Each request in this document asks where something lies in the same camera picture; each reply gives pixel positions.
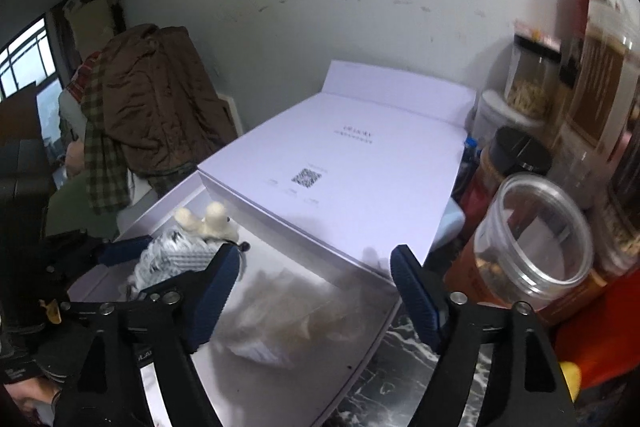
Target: screw head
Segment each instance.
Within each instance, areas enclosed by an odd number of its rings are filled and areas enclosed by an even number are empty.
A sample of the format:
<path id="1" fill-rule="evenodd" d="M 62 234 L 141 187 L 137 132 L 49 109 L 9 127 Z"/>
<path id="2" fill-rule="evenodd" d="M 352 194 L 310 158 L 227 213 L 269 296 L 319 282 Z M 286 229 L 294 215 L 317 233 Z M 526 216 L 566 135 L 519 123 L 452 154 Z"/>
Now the screw head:
<path id="1" fill-rule="evenodd" d="M 515 309 L 521 315 L 529 315 L 533 313 L 533 308 L 528 302 L 518 301 L 513 305 L 513 309 Z"/>
<path id="2" fill-rule="evenodd" d="M 100 305 L 98 311 L 100 315 L 110 315 L 116 309 L 116 306 L 113 305 L 112 302 L 104 302 Z"/>
<path id="3" fill-rule="evenodd" d="M 167 292 L 162 296 L 162 302 L 164 304 L 175 304 L 180 300 L 180 294 L 178 292 Z"/>
<path id="4" fill-rule="evenodd" d="M 453 304 L 457 304 L 459 306 L 462 306 L 462 304 L 466 304 L 466 302 L 468 301 L 468 298 L 462 292 L 451 292 L 451 295 L 449 295 L 449 299 L 451 299 L 451 302 L 453 302 Z"/>

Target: brown jacket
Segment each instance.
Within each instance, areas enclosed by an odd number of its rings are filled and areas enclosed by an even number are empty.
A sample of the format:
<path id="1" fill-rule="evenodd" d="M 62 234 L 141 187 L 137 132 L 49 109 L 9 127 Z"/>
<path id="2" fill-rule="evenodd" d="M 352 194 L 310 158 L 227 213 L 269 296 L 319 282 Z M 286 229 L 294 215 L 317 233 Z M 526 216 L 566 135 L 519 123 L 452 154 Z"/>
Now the brown jacket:
<path id="1" fill-rule="evenodd" d="M 186 28 L 141 25 L 112 39 L 104 131 L 140 174 L 197 164 L 237 137 Z"/>

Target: red plaid fabric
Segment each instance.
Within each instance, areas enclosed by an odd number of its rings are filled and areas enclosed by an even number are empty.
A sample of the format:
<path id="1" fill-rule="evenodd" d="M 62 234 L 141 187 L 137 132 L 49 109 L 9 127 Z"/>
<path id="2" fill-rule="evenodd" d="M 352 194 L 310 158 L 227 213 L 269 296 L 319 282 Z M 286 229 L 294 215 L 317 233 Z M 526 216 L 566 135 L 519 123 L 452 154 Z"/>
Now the red plaid fabric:
<path id="1" fill-rule="evenodd" d="M 89 76 L 91 75 L 91 72 L 93 71 L 94 65 L 99 56 L 100 52 L 94 52 L 89 55 L 82 63 L 82 65 L 78 68 L 69 85 L 65 87 L 65 89 L 68 90 L 69 93 L 71 93 L 71 96 L 74 97 L 76 99 L 76 102 L 78 103 L 82 101 L 84 88 L 89 81 Z"/>

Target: open gift box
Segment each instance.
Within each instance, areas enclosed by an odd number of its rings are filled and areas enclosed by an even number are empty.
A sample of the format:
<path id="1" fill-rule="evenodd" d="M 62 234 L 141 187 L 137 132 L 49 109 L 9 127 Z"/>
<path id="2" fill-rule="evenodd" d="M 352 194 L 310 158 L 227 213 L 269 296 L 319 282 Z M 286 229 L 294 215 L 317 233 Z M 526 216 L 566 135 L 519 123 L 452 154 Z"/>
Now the open gift box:
<path id="1" fill-rule="evenodd" d="M 317 426 L 344 397 L 398 309 L 392 249 L 406 243 L 422 263 L 430 250 L 475 97 L 436 78 L 334 61 L 319 94 L 205 160 L 123 233 L 158 235 L 176 225 L 177 208 L 203 215 L 221 201 L 251 244 L 211 340 L 193 355 L 223 425 Z M 114 299 L 131 269 L 98 267 L 70 294 Z M 332 331 L 337 323 L 307 331 L 288 367 L 239 356 L 229 342 L 243 314 L 284 278 L 340 313 L 353 302 L 347 333 Z M 142 371 L 154 419 L 170 425 L 152 366 Z"/>

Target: box lid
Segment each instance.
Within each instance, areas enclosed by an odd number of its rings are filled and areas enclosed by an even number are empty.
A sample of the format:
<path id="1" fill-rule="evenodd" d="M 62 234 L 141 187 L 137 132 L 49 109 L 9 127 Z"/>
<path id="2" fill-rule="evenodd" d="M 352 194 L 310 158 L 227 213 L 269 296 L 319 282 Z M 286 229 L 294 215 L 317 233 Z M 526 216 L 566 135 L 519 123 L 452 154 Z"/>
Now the box lid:
<path id="1" fill-rule="evenodd" d="M 388 277 L 396 245 L 423 263 L 458 172 L 476 92 L 332 62 L 321 93 L 200 165 L 263 211 Z"/>

